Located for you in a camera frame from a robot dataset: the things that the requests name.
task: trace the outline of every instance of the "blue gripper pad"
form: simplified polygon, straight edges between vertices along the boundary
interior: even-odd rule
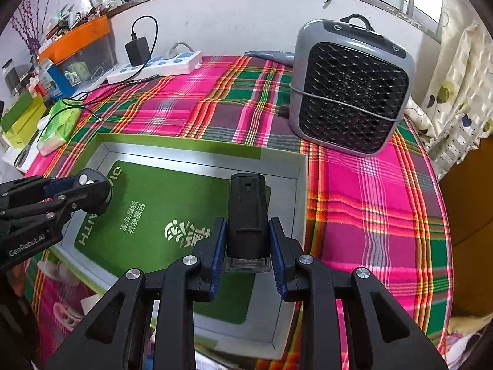
[[[272,220],[269,221],[269,232],[271,236],[271,258],[272,268],[275,276],[275,286],[282,300],[287,296],[286,284],[286,267],[284,265],[283,255],[281,254],[277,232],[275,231]]]
[[[75,176],[71,176],[69,178],[59,178],[50,181],[50,183],[43,188],[45,197],[53,197],[58,193],[72,189],[76,179]]]
[[[222,271],[224,267],[224,255],[226,254],[226,231],[228,229],[228,222],[223,219],[221,228],[219,231],[218,241],[214,250],[213,264],[212,264],[212,280],[210,282],[209,296],[212,301],[215,298],[216,293],[219,290],[219,283],[221,282]]]

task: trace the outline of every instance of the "wooden cabinet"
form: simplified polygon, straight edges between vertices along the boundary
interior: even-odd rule
[[[493,312],[493,138],[440,182],[453,245],[457,314]]]

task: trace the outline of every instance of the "black charging cable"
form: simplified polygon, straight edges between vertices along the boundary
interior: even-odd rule
[[[97,87],[97,88],[95,88],[94,90],[91,90],[91,91],[79,92],[79,93],[77,93],[76,95],[74,95],[70,99],[63,99],[63,104],[65,104],[67,107],[62,108],[53,117],[50,118],[50,120],[48,121],[48,123],[44,127],[42,133],[46,130],[46,128],[48,127],[48,125],[55,119],[55,117],[57,117],[59,114],[61,114],[64,111],[67,111],[67,110],[70,110],[70,109],[74,109],[74,108],[80,108],[82,110],[88,111],[99,122],[102,122],[103,119],[101,117],[99,117],[93,110],[91,110],[90,108],[88,108],[87,107],[88,105],[93,105],[93,104],[96,104],[96,103],[100,103],[101,101],[106,100],[108,97],[114,95],[115,93],[118,93],[118,92],[122,91],[123,89],[125,89],[125,88],[127,88],[129,86],[136,85],[136,84],[139,84],[139,83],[148,82],[149,80],[152,80],[154,78],[154,76],[153,76],[153,77],[150,77],[150,78],[145,78],[145,79],[139,79],[137,81],[132,81],[132,79],[134,79],[136,76],[139,76],[139,74],[142,72],[142,70],[145,68],[145,66],[149,63],[150,59],[152,58],[152,54],[154,53],[154,48],[156,47],[156,43],[157,43],[157,36],[158,36],[158,33],[159,33],[159,25],[157,23],[157,19],[155,17],[152,17],[151,15],[142,15],[141,17],[138,17],[134,21],[134,23],[132,24],[132,35],[131,35],[132,36],[132,40],[136,40],[136,38],[137,38],[137,34],[135,33],[135,30],[134,30],[135,24],[140,19],[142,19],[142,18],[151,18],[154,21],[155,25],[156,25],[156,33],[154,35],[154,43],[152,44],[152,48],[151,48],[151,51],[150,51],[150,57],[149,57],[149,59],[139,68],[139,70],[135,74],[133,74],[132,76],[128,77],[127,79],[125,79],[123,81],[120,81],[118,83],[115,83],[115,85],[116,85],[115,88],[111,88],[108,92],[103,93],[102,96],[98,96],[94,100],[83,102],[83,101],[85,101],[87,99],[87,97],[89,96],[90,93],[95,92],[95,91],[97,91],[97,90],[99,90],[101,88],[106,88],[106,87],[108,87],[108,85],[101,85],[101,86],[99,86],[99,87]],[[78,104],[70,104],[70,103],[67,102],[67,100],[74,101],[74,102],[80,102],[80,103],[78,103]]]

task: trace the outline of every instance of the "green tissue package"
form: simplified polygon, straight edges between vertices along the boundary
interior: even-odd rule
[[[38,140],[38,151],[41,155],[47,156],[63,144],[67,143],[72,137],[73,128],[79,120],[82,109],[72,108],[57,114],[67,107],[68,106],[63,102],[63,99],[58,100],[55,105],[51,107],[50,122],[43,130],[41,137]]]

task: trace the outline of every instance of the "box lid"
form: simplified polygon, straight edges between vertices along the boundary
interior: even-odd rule
[[[24,113],[24,111],[32,102],[33,98],[28,91],[24,91],[23,93],[21,93],[16,103],[14,103],[11,109],[2,117],[0,126],[2,127],[4,132],[7,132],[12,127],[12,125],[14,125],[14,123],[19,119],[19,117]]]

